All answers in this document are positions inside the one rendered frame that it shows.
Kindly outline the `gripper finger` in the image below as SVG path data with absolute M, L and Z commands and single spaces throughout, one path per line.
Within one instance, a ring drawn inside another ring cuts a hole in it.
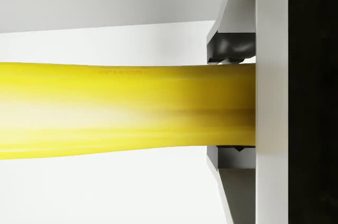
M 239 64 L 256 56 L 256 26 L 253 20 L 218 19 L 206 40 L 207 64 Z
M 207 146 L 206 163 L 217 180 L 219 171 L 231 169 L 256 178 L 256 148 L 253 146 Z

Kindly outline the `banana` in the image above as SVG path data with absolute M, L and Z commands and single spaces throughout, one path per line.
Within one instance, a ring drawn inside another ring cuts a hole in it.
M 255 146 L 256 66 L 0 63 L 0 160 Z

